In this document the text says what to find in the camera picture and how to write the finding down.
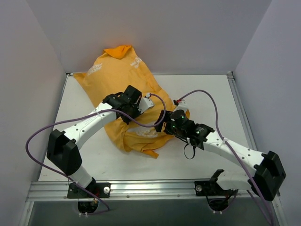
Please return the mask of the orange Mickey Mouse pillowcase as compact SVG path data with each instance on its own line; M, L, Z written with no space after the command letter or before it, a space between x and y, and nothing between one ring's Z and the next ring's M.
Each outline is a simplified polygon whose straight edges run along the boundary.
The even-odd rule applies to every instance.
M128 85L135 87L143 95L156 94L151 98L155 106L136 118L143 125L153 125L158 120L161 110L175 109L168 93L160 87L132 46L123 45L104 49L103 54L95 60L86 73L76 73L74 78L84 89L94 107L98 106L107 95L125 91ZM173 138L172 135L163 132L158 132L155 138L148 138L127 131L136 127L140 126L134 122L127 125L122 119L117 119L107 124L104 129L118 149L126 152L139 151L155 159L158 158L156 149L163 147Z

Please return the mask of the white pillow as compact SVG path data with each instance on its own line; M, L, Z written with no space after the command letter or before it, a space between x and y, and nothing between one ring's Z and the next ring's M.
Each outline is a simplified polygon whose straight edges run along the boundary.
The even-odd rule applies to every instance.
M136 127L136 128L130 128L127 131L135 133L138 136L148 137L148 138L155 138L158 136L158 132L155 130L154 127L151 128Z

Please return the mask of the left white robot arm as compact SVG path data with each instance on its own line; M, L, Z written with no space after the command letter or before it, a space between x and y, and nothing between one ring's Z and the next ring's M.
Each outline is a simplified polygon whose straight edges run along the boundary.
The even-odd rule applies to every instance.
M142 114L139 111L141 98L142 93L129 85L124 92L107 95L90 113L91 117L80 120L63 131L55 129L50 133L47 158L66 176L79 184L78 192L83 197L92 196L95 185L92 176L82 165L80 148L97 131L117 118L120 117L126 124L130 122L126 116L111 112L111 109L124 112L133 119L140 116Z

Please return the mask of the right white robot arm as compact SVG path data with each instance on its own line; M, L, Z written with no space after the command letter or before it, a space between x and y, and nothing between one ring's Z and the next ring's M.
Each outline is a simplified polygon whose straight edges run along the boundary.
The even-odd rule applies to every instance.
M161 111L155 130L181 139L186 144L214 153L243 168L244 172L231 173L218 169L209 182L214 194L224 190L252 190L264 200L274 200L286 173L277 153L262 153L222 138L213 128L195 123L184 110Z

